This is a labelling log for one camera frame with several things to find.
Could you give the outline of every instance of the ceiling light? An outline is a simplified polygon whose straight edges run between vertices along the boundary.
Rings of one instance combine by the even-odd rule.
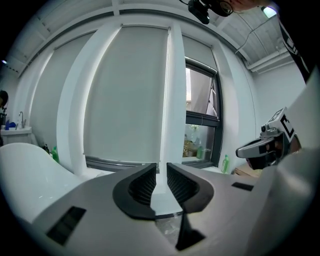
[[[277,14],[277,12],[274,9],[272,9],[271,7],[262,7],[261,10],[264,12],[264,14],[268,18],[271,18]]]

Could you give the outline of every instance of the window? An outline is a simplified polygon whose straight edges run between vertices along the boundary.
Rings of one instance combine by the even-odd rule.
[[[186,124],[182,163],[218,166],[222,144],[222,98],[217,72],[186,58]]]

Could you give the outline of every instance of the faucet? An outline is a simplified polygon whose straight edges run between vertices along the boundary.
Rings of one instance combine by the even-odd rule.
[[[26,120],[24,120],[24,113],[22,111],[20,111],[19,117],[20,117],[21,113],[22,113],[21,129],[23,129],[23,128],[25,128]]]

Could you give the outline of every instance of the window glass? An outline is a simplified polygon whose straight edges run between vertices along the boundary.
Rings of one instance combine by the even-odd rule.
[[[185,74],[186,110],[217,117],[214,79],[189,68],[186,68]]]
[[[214,127],[186,124],[182,161],[210,161],[214,137]]]

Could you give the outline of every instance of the roller blind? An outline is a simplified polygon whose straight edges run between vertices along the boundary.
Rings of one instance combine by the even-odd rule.
[[[95,73],[84,119],[86,156],[158,162],[168,30],[124,27]]]
[[[211,49],[196,40],[183,36],[184,55],[193,60],[208,65],[209,67],[218,70]]]
[[[61,92],[79,52],[93,35],[72,40],[54,51],[36,87],[30,113],[30,126],[39,146],[51,151],[57,145],[57,114]]]

